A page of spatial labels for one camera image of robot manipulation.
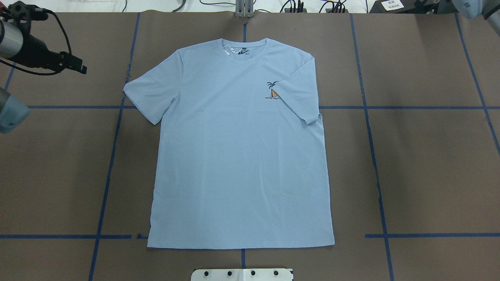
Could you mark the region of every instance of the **light blue t-shirt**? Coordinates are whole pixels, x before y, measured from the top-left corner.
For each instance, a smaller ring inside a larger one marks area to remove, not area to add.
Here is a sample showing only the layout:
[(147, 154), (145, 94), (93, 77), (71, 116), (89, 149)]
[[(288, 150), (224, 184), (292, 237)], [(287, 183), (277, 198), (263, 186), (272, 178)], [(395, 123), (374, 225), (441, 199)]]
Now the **light blue t-shirt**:
[(124, 91), (161, 121), (148, 247), (335, 243), (309, 53), (217, 39), (177, 50)]

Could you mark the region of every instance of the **palm tree graphic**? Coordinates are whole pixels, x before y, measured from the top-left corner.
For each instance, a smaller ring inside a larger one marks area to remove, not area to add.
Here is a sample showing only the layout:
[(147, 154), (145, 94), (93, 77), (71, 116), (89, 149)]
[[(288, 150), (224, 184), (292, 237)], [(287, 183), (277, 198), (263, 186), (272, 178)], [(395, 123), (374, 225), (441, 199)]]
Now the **palm tree graphic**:
[(269, 86), (269, 89), (271, 89), (271, 98), (275, 98), (275, 97), (279, 96), (278, 93), (275, 92), (275, 90), (272, 89), (273, 86), (276, 85), (276, 83), (278, 83), (278, 81), (267, 82), (267, 85)]

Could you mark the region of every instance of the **white label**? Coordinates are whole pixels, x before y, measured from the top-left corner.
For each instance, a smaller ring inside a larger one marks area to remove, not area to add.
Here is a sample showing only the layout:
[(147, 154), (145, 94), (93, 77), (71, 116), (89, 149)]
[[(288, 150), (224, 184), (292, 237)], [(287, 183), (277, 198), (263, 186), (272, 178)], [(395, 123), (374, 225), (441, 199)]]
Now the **white label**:
[(403, 4), (401, 4), (400, 0), (389, 0), (382, 2), (382, 6), (386, 11), (392, 11), (404, 8)]

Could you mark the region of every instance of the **shirt sleeve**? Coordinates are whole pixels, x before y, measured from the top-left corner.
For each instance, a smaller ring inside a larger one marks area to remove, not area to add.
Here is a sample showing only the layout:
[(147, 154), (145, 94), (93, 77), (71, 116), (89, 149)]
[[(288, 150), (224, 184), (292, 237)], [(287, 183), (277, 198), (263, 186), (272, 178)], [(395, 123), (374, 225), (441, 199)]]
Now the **shirt sleeve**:
[(315, 58), (310, 57), (272, 88), (283, 102), (306, 124), (320, 116)]
[(183, 72), (181, 55), (176, 51), (141, 77), (125, 84), (123, 91), (142, 115), (156, 125), (179, 95)]

